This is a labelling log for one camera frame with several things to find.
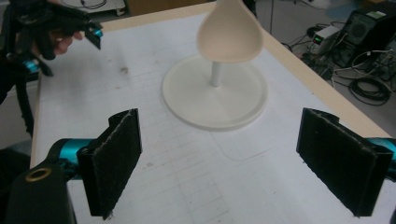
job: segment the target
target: human hand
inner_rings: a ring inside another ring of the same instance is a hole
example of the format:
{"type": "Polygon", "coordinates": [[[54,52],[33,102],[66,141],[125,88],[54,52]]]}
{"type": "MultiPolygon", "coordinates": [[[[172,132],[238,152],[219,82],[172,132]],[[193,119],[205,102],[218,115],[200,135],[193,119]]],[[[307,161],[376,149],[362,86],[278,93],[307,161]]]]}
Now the human hand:
{"type": "MultiPolygon", "coordinates": [[[[49,0],[49,2],[54,4],[61,4],[59,0],[49,0]]],[[[49,37],[53,44],[53,53],[55,55],[64,54],[67,52],[68,47],[73,43],[73,38],[77,40],[82,40],[83,36],[81,32],[73,33],[73,36],[65,36],[61,31],[52,31],[49,33],[49,37]]]]}

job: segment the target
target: white round base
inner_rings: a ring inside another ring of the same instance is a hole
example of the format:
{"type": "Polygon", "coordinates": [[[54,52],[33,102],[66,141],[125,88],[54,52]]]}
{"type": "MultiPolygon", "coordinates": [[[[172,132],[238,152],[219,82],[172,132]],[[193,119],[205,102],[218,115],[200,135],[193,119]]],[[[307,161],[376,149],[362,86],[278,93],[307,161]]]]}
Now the white round base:
{"type": "Polygon", "coordinates": [[[192,126],[209,131],[241,128],[256,119],[268,87],[252,63],[222,63],[221,85],[210,85],[212,62],[192,56],[177,63],[163,80],[169,109],[192,126]]]}

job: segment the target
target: floor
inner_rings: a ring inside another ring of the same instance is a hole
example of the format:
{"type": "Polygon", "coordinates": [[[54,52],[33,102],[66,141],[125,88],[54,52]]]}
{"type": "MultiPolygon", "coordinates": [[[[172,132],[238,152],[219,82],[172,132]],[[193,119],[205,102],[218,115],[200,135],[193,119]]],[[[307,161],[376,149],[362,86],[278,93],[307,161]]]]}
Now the floor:
{"type": "MultiPolygon", "coordinates": [[[[256,8],[262,27],[280,42],[290,43],[301,38],[309,27],[315,26],[317,23],[329,24],[331,21],[346,21],[356,5],[350,0],[332,0],[327,9],[318,9],[300,0],[296,3],[291,0],[257,0],[256,8]]],[[[105,15],[103,21],[111,20],[111,18],[114,18],[113,14],[105,15]]],[[[396,118],[393,111],[396,108],[395,96],[391,96],[385,105],[371,106],[356,100],[346,87],[338,84],[335,84],[334,87],[386,132],[396,137],[396,118]]],[[[32,108],[35,109],[36,84],[31,83],[28,91],[32,108]]],[[[25,132],[14,91],[0,106],[0,126],[2,127],[0,148],[30,138],[25,132]]]]}

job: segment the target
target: white paper sheet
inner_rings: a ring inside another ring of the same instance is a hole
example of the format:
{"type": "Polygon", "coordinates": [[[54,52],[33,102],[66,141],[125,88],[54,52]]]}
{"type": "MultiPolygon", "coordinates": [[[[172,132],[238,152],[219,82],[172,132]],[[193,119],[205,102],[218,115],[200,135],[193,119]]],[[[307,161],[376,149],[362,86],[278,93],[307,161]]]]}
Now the white paper sheet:
{"type": "MultiPolygon", "coordinates": [[[[106,223],[389,223],[395,190],[385,183],[372,217],[353,217],[296,152],[303,107],[324,105],[272,55],[254,64],[269,84],[262,115],[240,130],[212,133],[178,120],[162,80],[197,54],[204,15],[105,33],[50,62],[42,77],[37,161],[61,138],[96,138],[113,114],[138,108],[143,154],[106,223]]],[[[82,181],[68,183],[79,224],[91,217],[82,181]]]]}

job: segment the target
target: thin white rod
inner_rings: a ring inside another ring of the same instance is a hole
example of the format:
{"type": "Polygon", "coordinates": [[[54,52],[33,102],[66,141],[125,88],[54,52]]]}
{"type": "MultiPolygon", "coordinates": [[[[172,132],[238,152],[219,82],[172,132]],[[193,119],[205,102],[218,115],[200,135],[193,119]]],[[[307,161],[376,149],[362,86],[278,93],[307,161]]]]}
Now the thin white rod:
{"type": "Polygon", "coordinates": [[[210,85],[213,87],[219,87],[221,85],[221,63],[212,63],[212,78],[210,79],[210,85]]]}

